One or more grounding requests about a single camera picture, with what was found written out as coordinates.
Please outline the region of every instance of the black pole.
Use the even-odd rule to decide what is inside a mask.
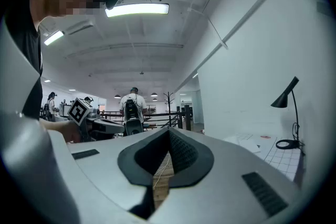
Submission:
[[[180,112],[180,107],[177,106],[177,107],[176,107],[176,110],[177,110],[177,112]],[[182,115],[181,115],[181,114],[177,116],[177,126],[178,126],[178,128],[183,129],[183,125],[182,125]]]
[[[172,119],[171,119],[171,116],[170,116],[170,95],[169,95],[169,92],[168,92],[168,110],[169,110],[169,126],[171,127],[172,126]]]
[[[191,124],[190,124],[190,109],[189,109],[189,105],[186,104],[184,106],[184,110],[185,110],[185,128],[188,131],[191,131]]]
[[[299,118],[298,118],[298,109],[296,108],[296,101],[295,101],[295,97],[294,97],[294,92],[292,90],[292,95],[293,95],[293,100],[294,100],[294,106],[295,106],[295,114],[296,114],[296,124],[297,124],[297,128],[295,129],[295,134],[296,134],[296,139],[299,140]]]

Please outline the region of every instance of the black desk lamp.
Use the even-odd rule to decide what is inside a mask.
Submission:
[[[276,147],[280,148],[282,150],[290,150],[292,148],[300,148],[300,146],[304,146],[304,144],[301,143],[300,140],[299,140],[299,127],[300,127],[300,125],[299,125],[299,120],[298,120],[298,110],[296,108],[296,102],[295,102],[295,97],[294,97],[294,93],[293,93],[293,88],[295,87],[295,85],[298,82],[299,82],[299,79],[297,77],[294,77],[293,80],[291,81],[291,83],[285,89],[285,91],[271,105],[274,108],[286,108],[287,107],[287,102],[288,102],[288,95],[289,95],[290,92],[292,92],[293,100],[294,100],[294,106],[295,106],[295,113],[296,113],[296,122],[293,124],[293,127],[292,127],[292,135],[293,135],[294,140],[285,139],[285,140],[278,141],[277,144],[276,144]],[[287,142],[288,145],[287,146],[279,146],[278,144],[281,143],[281,142]]]

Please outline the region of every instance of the black vent grille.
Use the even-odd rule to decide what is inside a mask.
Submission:
[[[177,135],[170,134],[170,148],[174,173],[189,168],[197,160],[196,148]]]
[[[270,185],[257,173],[242,176],[243,180],[256,196],[268,216],[276,215],[287,207],[287,203],[272,189]]]
[[[96,154],[99,154],[99,151],[88,150],[88,151],[72,153],[72,156],[73,156],[74,159],[82,159],[82,158],[90,157],[90,156],[96,155]]]

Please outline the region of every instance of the black shirt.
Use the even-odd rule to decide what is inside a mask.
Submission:
[[[24,56],[35,70],[42,74],[40,32],[36,31],[30,14],[29,0],[15,0],[6,11],[8,30]],[[42,85],[39,78],[24,105],[23,113],[31,118],[39,119],[42,102]]]

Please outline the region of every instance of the person's arm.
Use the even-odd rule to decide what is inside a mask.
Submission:
[[[57,111],[57,108],[55,108],[55,102],[54,101],[52,101],[51,110],[52,111]]]
[[[123,104],[124,97],[120,100],[119,111],[120,114],[124,117],[124,104]]]
[[[145,101],[144,98],[142,98],[141,107],[142,107],[142,115],[146,114],[146,112],[147,112],[147,106],[146,106],[146,101]]]
[[[44,126],[47,130],[53,130],[60,132],[65,142],[74,141],[75,143],[80,142],[80,134],[78,125],[73,121],[60,121],[60,122],[50,122],[40,119],[40,124]]]

